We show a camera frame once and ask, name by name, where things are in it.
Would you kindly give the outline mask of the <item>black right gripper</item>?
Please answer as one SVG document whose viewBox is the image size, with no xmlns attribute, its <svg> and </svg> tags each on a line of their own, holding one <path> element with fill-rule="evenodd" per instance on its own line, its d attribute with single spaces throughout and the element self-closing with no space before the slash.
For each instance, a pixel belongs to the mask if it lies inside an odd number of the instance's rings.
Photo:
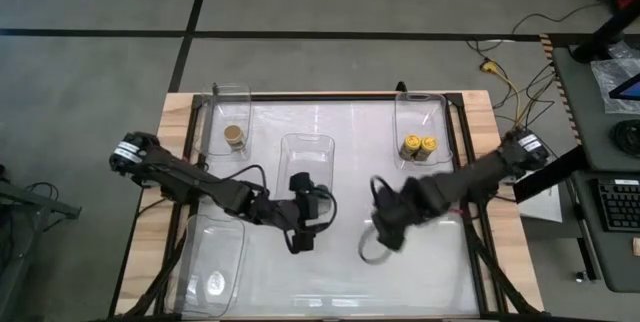
<svg viewBox="0 0 640 322">
<path fill-rule="evenodd" d="M 408 178 L 400 191 L 394 190 L 383 178 L 374 178 L 373 224 L 377 240 L 391 251 L 399 251 L 409 226 L 424 223 L 429 215 L 427 200 L 416 178 Z"/>
</svg>

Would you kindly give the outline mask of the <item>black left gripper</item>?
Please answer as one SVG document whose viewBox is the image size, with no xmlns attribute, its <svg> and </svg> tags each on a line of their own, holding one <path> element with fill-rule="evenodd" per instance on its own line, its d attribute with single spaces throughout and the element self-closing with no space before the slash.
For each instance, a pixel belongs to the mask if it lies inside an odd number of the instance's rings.
<svg viewBox="0 0 640 322">
<path fill-rule="evenodd" d="M 315 237 L 330 225 L 329 222 L 307 225 L 321 216 L 318 214 L 317 186 L 308 172 L 299 172 L 290 177 L 289 190 L 295 193 L 294 204 L 299 210 L 294 234 L 287 238 L 287 248 L 292 254 L 312 251 Z"/>
</svg>

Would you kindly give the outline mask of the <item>yellow lid spice jar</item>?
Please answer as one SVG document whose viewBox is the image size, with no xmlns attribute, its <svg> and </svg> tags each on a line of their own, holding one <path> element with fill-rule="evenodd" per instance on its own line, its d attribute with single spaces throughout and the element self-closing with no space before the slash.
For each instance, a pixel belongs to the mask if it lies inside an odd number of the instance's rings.
<svg viewBox="0 0 640 322">
<path fill-rule="evenodd" d="M 437 150 L 437 148 L 438 141 L 435 137 L 424 137 L 420 141 L 420 146 L 414 156 L 414 159 L 418 162 L 426 162 L 428 158 Z"/>
<path fill-rule="evenodd" d="M 406 135 L 399 147 L 399 157 L 411 161 L 421 148 L 421 138 L 415 134 Z"/>
</svg>

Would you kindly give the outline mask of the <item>tan lid spice jar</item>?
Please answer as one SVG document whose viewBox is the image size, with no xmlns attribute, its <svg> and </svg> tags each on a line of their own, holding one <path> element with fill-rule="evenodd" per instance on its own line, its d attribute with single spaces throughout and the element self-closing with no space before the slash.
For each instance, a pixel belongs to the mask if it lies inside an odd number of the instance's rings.
<svg viewBox="0 0 640 322">
<path fill-rule="evenodd" d="M 223 131 L 223 137 L 232 151 L 242 151 L 246 148 L 244 129 L 236 124 L 228 125 Z"/>
</svg>

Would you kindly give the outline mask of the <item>clear plastic bin with sticker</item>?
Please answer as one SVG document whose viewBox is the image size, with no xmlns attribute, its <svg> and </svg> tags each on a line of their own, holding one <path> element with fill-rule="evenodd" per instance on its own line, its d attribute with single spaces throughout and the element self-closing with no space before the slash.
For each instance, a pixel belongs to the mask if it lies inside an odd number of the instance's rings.
<svg viewBox="0 0 640 322">
<path fill-rule="evenodd" d="M 165 310 L 183 319 L 224 316 L 236 293 L 244 257 L 245 227 L 236 219 L 195 215 L 165 297 Z"/>
</svg>

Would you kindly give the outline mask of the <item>white paper sheet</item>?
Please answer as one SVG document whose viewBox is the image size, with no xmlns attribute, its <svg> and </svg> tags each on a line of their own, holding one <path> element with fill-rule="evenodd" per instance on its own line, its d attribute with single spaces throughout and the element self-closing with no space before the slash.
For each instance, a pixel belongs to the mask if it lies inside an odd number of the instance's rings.
<svg viewBox="0 0 640 322">
<path fill-rule="evenodd" d="M 562 223 L 562 208 L 558 186 L 550 187 L 541 193 L 518 204 L 522 217 Z"/>
</svg>

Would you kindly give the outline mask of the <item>black floor beam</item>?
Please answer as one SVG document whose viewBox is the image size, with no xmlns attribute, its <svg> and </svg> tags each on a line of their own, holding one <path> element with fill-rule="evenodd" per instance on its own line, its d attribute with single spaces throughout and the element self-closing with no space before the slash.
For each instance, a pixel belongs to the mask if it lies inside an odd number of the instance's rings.
<svg viewBox="0 0 640 322">
<path fill-rule="evenodd" d="M 522 203 L 569 178 L 572 173 L 589 168 L 584 149 L 577 146 L 542 169 L 519 180 L 513 186 L 517 203 Z"/>
</svg>

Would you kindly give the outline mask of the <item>grey desk with striped edge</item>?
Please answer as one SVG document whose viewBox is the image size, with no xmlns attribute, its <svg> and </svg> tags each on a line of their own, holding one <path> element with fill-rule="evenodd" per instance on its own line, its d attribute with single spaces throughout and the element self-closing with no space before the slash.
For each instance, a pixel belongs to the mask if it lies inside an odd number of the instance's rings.
<svg viewBox="0 0 640 322">
<path fill-rule="evenodd" d="M 549 34 L 540 34 L 539 38 L 555 69 L 557 88 L 574 138 L 589 167 L 606 172 L 640 172 L 640 158 L 619 150 L 609 138 L 616 123 L 635 116 L 606 114 L 590 65 L 576 62 L 568 48 L 553 44 Z"/>
</svg>

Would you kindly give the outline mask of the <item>black keyboard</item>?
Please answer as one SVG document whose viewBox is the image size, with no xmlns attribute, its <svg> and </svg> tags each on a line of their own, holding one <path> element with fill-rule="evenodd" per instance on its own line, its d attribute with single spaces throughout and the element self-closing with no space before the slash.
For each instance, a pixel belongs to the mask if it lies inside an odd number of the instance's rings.
<svg viewBox="0 0 640 322">
<path fill-rule="evenodd" d="M 606 231 L 640 233 L 640 180 L 598 179 L 595 192 Z"/>
</svg>

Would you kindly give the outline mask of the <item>dark grey desk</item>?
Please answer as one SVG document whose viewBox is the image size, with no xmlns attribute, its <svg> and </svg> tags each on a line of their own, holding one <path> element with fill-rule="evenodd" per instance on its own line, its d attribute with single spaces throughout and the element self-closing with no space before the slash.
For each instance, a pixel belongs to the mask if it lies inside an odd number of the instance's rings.
<svg viewBox="0 0 640 322">
<path fill-rule="evenodd" d="M 640 293 L 640 257 L 632 252 L 632 239 L 640 238 L 640 233 L 610 232 L 603 228 L 595 192 L 598 179 L 640 180 L 640 175 L 579 171 L 571 177 L 588 239 L 606 286 L 613 292 Z"/>
</svg>

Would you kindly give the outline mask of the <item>clear plastic bag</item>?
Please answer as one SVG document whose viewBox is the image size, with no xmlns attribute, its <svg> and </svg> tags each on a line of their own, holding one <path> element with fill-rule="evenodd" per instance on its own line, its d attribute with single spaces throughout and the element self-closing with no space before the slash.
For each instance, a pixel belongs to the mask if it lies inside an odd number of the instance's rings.
<svg viewBox="0 0 640 322">
<path fill-rule="evenodd" d="M 591 69 L 600 89 L 607 114 L 640 115 L 640 101 L 611 99 L 609 92 L 640 73 L 639 58 L 594 61 Z"/>
</svg>

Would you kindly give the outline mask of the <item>blue screen tablet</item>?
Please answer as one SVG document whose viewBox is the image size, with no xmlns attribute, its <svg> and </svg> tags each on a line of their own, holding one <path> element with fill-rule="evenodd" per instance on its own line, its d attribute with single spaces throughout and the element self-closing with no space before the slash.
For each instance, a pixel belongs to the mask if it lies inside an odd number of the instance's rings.
<svg viewBox="0 0 640 322">
<path fill-rule="evenodd" d="M 609 92 L 611 99 L 640 101 L 640 73 Z"/>
</svg>

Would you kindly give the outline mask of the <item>black desk leg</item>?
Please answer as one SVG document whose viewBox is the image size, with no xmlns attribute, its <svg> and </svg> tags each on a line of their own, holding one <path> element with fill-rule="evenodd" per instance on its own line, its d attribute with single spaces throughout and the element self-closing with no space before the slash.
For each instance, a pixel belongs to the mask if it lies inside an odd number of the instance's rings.
<svg viewBox="0 0 640 322">
<path fill-rule="evenodd" d="M 619 10 L 596 30 L 588 40 L 571 51 L 572 58 L 579 63 L 590 62 L 594 56 L 607 47 L 614 37 L 619 35 L 638 17 L 640 17 L 640 5 L 629 6 L 627 9 Z"/>
</svg>

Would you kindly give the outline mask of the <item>grey metal stand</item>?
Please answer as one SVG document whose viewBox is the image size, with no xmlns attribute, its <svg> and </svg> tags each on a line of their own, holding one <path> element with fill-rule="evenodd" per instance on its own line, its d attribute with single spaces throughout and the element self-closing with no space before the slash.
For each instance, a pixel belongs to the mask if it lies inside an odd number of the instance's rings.
<svg viewBox="0 0 640 322">
<path fill-rule="evenodd" d="M 14 185 L 0 164 L 0 322 L 15 314 L 41 236 L 61 221 L 77 219 L 80 212 L 60 201 L 59 190 L 49 182 Z"/>
</svg>

